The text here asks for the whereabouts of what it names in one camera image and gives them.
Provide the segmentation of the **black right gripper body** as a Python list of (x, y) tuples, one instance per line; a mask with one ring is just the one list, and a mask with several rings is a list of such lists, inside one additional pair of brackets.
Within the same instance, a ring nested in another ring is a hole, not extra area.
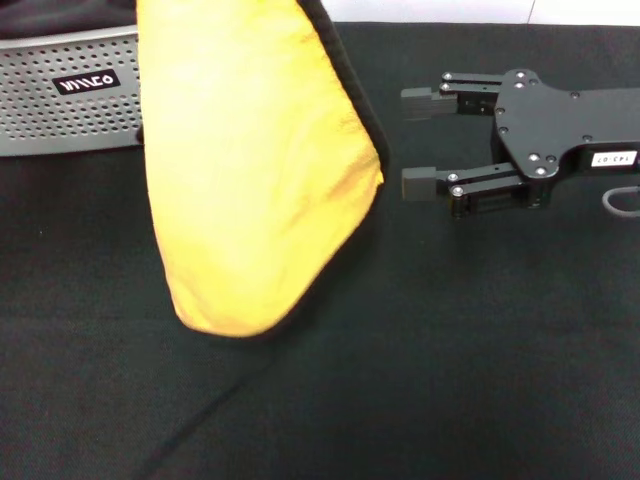
[(496, 129), (543, 207), (561, 181), (576, 175), (639, 172), (639, 90), (561, 90), (531, 70), (508, 71), (496, 101)]

